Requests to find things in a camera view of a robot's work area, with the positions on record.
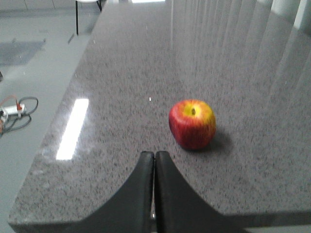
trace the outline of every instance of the red apple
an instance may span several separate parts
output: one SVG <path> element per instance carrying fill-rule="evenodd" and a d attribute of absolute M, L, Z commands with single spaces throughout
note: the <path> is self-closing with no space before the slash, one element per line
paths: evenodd
<path fill-rule="evenodd" d="M 174 105 L 169 125 L 177 143 L 189 150 L 204 148 L 216 133 L 214 112 L 201 100 L 183 100 Z"/>

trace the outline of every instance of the chair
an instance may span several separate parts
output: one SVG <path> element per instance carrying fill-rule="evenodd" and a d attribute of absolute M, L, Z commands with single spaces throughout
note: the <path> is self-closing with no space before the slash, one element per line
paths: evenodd
<path fill-rule="evenodd" d="M 77 28 L 77 35 L 79 35 L 79 29 L 78 29 L 78 2 L 82 3 L 89 3 L 89 2 L 97 2 L 97 5 L 102 11 L 102 1 L 101 0 L 75 0 L 76 1 L 76 28 Z"/>

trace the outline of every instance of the gray speckled surface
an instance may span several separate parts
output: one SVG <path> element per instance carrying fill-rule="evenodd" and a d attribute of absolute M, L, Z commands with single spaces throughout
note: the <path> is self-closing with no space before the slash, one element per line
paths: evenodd
<path fill-rule="evenodd" d="M 311 209 L 311 39 L 255 1 L 215 2 L 104 7 L 10 224 L 86 217 L 143 150 L 167 150 L 223 214 Z M 89 106 L 73 159 L 56 160 L 79 98 Z M 170 108 L 190 98 L 217 119 L 199 152 L 181 149 L 168 126 Z"/>

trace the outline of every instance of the floor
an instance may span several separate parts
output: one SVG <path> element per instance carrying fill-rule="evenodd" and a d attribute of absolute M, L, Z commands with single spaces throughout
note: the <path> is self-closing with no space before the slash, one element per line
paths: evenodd
<path fill-rule="evenodd" d="M 6 220 L 70 78 L 88 43 L 98 8 L 79 13 L 75 35 L 74 8 L 0 12 L 0 42 L 43 42 L 31 60 L 19 66 L 1 66 L 0 101 L 15 94 L 34 96 L 39 107 L 27 127 L 0 139 L 0 232 L 13 233 Z M 311 233 L 311 226 L 253 228 L 253 233 Z"/>

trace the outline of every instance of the black cable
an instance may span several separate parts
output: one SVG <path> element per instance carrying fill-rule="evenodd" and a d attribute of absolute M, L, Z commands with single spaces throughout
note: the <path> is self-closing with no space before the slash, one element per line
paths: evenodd
<path fill-rule="evenodd" d="M 4 133 L 8 133 L 8 132 L 11 132 L 11 131 L 15 131 L 15 130 L 19 130 L 19 129 L 22 129 L 24 128 L 25 126 L 27 126 L 31 121 L 32 121 L 32 118 L 30 116 L 30 114 L 32 114 L 38 107 L 39 105 L 39 100 L 36 98 L 36 97 L 23 97 L 19 100 L 19 104 L 22 103 L 22 101 L 24 100 L 35 100 L 36 101 L 36 105 L 35 105 L 35 108 L 27 113 L 24 113 L 24 114 L 21 114 L 21 117 L 18 117 L 16 119 L 13 120 L 13 123 L 11 123 L 9 126 L 7 126 L 10 118 L 7 119 L 6 123 L 3 124 L 3 128 L 2 128 L 2 132 L 0 133 L 0 138 L 3 136 Z M 20 125 L 20 126 L 16 126 L 13 128 L 13 126 L 16 124 L 17 121 L 19 120 L 22 120 L 24 117 L 28 117 L 28 120 L 26 123 Z"/>
<path fill-rule="evenodd" d="M 16 124 L 16 122 L 19 121 L 19 120 L 22 120 L 23 117 L 28 117 L 27 122 L 26 122 L 25 124 L 22 124 L 21 126 L 16 126 L 16 127 L 13 128 L 13 126 Z M 27 126 L 31 121 L 32 121 L 32 118 L 31 118 L 30 115 L 28 115 L 28 114 L 23 114 L 23 115 L 21 115 L 21 118 L 16 118 L 16 119 L 14 119 L 13 123 L 12 123 L 10 126 L 7 127 L 6 124 L 4 124 L 4 127 L 3 127 L 2 132 L 3 132 L 3 133 L 8 133 L 8 132 L 11 132 L 11 131 L 15 131 L 15 130 L 22 129 L 22 128 L 24 128 L 25 126 Z"/>
<path fill-rule="evenodd" d="M 24 100 L 35 100 L 35 101 L 37 101 L 37 104 L 35 105 L 35 108 L 33 110 L 31 110 L 30 112 L 27 112 L 27 114 L 30 115 L 31 113 L 33 113 L 37 109 L 37 107 L 39 105 L 39 100 L 36 97 L 27 96 L 27 97 L 21 98 L 18 103 L 21 104 L 22 101 L 24 101 Z"/>

